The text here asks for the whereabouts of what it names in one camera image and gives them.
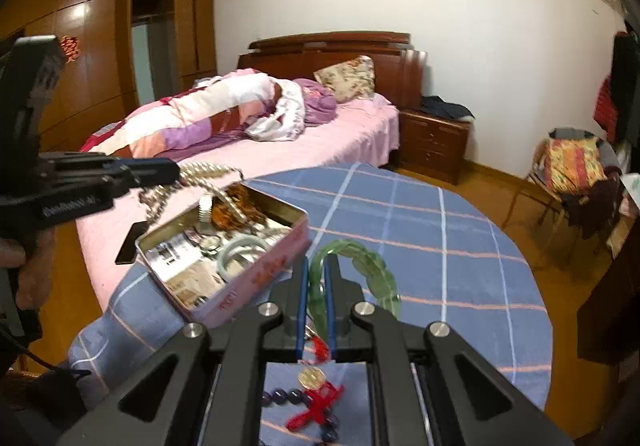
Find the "left hand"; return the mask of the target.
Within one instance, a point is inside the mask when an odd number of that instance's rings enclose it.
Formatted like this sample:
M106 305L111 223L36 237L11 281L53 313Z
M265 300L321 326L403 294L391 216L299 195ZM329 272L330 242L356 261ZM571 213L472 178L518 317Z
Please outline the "left hand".
M32 252L15 240L1 240L1 266L17 268L16 305L20 310L39 310L51 292L55 229L38 232Z

